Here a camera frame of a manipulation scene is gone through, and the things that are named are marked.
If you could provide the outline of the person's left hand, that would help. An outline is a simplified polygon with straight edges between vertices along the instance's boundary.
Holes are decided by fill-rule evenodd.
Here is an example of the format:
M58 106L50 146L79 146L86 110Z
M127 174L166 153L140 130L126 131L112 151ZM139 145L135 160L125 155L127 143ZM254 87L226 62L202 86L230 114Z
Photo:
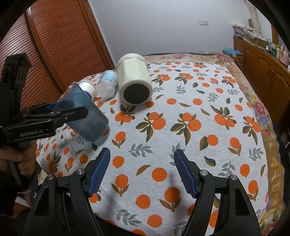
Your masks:
M36 141L31 141L28 149L23 152L18 152L11 147L1 148L1 171L8 171L8 161L13 161L19 163L18 168L23 176L31 176L35 170L36 149Z

